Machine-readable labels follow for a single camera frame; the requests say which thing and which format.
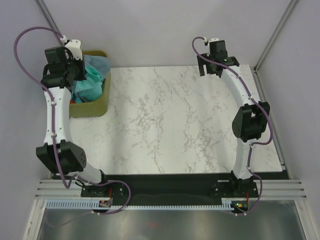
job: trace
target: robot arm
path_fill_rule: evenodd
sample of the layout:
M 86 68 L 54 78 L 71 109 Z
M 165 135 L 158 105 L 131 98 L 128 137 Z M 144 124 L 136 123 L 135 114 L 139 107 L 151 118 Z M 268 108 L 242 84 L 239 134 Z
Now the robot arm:
M 201 54 L 206 59 L 221 63 L 237 72 L 241 77 L 241 69 L 237 59 L 228 57 L 224 40 L 212 38 L 205 40 L 205 45 L 209 45 L 209 53 Z M 231 71 L 197 57 L 200 75 L 205 75 L 204 66 L 208 74 L 218 75 L 227 85 L 239 108 L 233 122 L 232 131 L 237 137 L 236 160 L 231 172 L 234 179 L 247 180 L 252 177 L 248 170 L 248 157 L 251 144 L 259 139 L 267 127 L 267 119 L 262 111 L 248 97 L 247 90 L 239 79 Z M 270 106 L 267 102 L 261 102 L 259 96 L 255 96 L 256 101 L 269 114 Z
M 44 92 L 47 106 L 47 127 L 44 145 L 36 148 L 37 157 L 54 174 L 59 174 L 53 149 L 53 134 L 58 150 L 58 158 L 64 175 L 77 174 L 92 183 L 101 183 L 103 172 L 87 163 L 85 151 L 73 143 L 69 125 L 69 104 L 74 81 L 85 78 L 85 64 L 79 40 L 61 39 L 65 46 L 45 50 L 48 64 L 44 67 L 41 83 L 54 97 L 51 101 Z

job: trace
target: white wall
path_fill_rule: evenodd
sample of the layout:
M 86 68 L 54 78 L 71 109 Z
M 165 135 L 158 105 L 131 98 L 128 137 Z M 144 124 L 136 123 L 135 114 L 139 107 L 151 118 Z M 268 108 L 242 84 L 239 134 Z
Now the white wall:
M 320 228 L 320 1 L 298 3 L 260 69 L 284 155 Z
M 44 0 L 62 34 L 113 67 L 196 65 L 196 36 L 254 66 L 290 0 Z
M 46 26 L 33 0 L 10 0 L 0 7 L 0 239 L 19 240 L 24 233 L 39 179 L 48 171 L 36 157 L 46 133 L 43 91 L 18 67 L 14 41 L 24 29 Z M 40 78 L 45 48 L 57 41 L 41 30 L 21 39 L 22 63 Z

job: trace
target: gray floor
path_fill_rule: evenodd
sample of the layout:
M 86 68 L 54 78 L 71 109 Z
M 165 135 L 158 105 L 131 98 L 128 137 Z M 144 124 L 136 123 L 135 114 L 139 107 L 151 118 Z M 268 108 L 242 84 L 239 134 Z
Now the gray floor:
M 51 224 L 87 210 L 46 210 Z M 42 224 L 45 240 L 304 240 L 293 202 L 260 202 L 248 216 L 219 211 L 125 210 L 89 214 L 66 226 Z

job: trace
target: marble surface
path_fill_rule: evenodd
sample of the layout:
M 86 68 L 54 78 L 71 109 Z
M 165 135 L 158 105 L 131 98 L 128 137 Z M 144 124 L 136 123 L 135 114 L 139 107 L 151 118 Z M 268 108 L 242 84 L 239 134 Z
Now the marble surface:
M 249 66 L 241 71 L 257 94 Z M 106 174 L 225 173 L 236 160 L 237 111 L 227 86 L 195 66 L 113 68 L 107 113 L 71 118 L 70 130 Z M 268 137 L 269 129 L 261 140 Z M 252 168 L 282 170 L 273 142 L 256 147 Z

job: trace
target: yellow basket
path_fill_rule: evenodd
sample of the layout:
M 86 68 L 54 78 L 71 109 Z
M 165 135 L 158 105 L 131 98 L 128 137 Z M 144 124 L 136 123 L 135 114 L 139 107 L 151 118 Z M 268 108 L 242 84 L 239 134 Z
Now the yellow basket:
M 84 55 L 108 57 L 103 51 L 84 51 Z M 104 79 L 102 95 L 95 101 L 71 103 L 69 115 L 72 118 L 100 117 L 108 110 L 111 73 Z

